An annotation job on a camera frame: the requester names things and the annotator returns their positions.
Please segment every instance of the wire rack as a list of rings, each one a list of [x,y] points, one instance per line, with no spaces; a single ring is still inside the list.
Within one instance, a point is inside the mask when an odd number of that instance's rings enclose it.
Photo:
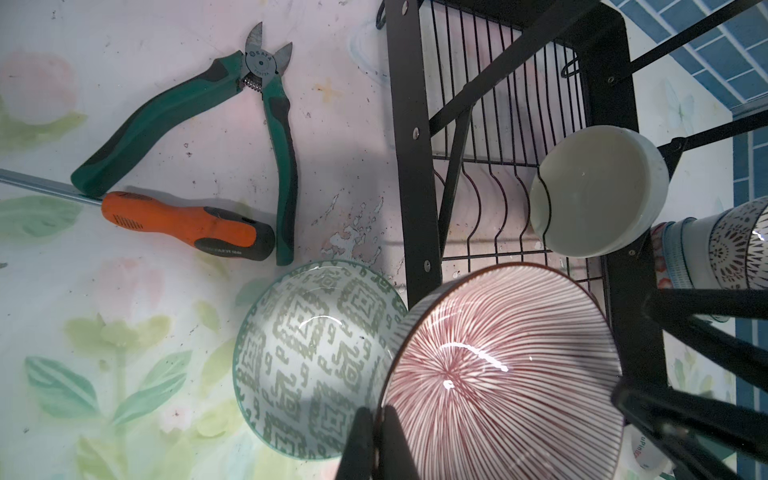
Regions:
[[[439,3],[420,17],[429,114],[486,68],[521,34],[474,12]],[[562,78],[578,60],[555,43],[542,48],[475,104],[463,153],[442,277],[457,278],[494,263],[528,261],[560,270],[604,307],[599,259],[552,252],[530,228],[531,182],[544,157],[586,126],[578,74]],[[442,197],[455,124],[432,138],[435,189]]]

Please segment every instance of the black metal rack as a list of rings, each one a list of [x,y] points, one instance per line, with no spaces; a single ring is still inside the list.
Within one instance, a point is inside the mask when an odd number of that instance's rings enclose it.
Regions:
[[[597,0],[431,0],[419,8],[422,2],[385,0],[377,22],[389,12],[409,306],[442,284],[449,264],[471,271],[487,262],[559,261],[604,295],[624,378],[666,388],[662,329],[643,314],[656,290],[648,234],[599,259],[560,257],[529,228],[528,185],[573,131],[597,124],[638,131],[632,73],[757,1],[735,0],[634,61],[621,14]],[[659,150],[672,175],[685,150],[767,124],[764,111]],[[460,178],[468,196],[457,194]],[[503,216],[483,209],[489,192]],[[468,204],[476,217],[463,230],[452,217]]]

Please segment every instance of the tabletop surface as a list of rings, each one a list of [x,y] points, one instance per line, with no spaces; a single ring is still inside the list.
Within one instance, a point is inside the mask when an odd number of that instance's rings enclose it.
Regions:
[[[293,42],[283,76],[300,178],[293,265],[356,260],[406,300],[377,7],[378,0],[5,0],[0,168],[68,182],[136,108],[241,50],[263,22],[266,50]],[[636,57],[648,39],[628,29]],[[668,60],[669,68],[636,81],[641,133],[655,144],[680,133],[667,125],[665,79],[694,95],[696,131],[730,119]],[[664,220],[732,205],[729,147],[718,145],[684,156]],[[116,189],[274,224],[276,176],[260,95],[246,90],[165,134]],[[706,190],[690,186],[702,181]],[[0,478],[332,478],[338,460],[275,453],[234,404],[234,337],[251,303],[288,269],[273,257],[212,257],[120,229],[96,207],[0,185],[7,392]],[[667,345],[676,388],[712,382],[718,397],[733,398],[730,377]],[[167,388],[152,389],[158,382]]]

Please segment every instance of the red patterned bowl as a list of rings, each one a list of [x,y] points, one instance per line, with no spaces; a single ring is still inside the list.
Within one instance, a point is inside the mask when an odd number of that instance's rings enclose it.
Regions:
[[[446,283],[389,371],[422,480],[613,477],[621,375],[600,308],[556,270],[506,263]]]

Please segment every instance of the green patterned bowl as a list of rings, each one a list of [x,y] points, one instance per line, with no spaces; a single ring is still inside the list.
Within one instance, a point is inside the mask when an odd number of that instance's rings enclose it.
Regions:
[[[310,263],[277,280],[235,344],[235,395],[248,425],[284,455],[340,456],[355,411],[376,410],[412,327],[407,313],[389,282],[357,263]]]

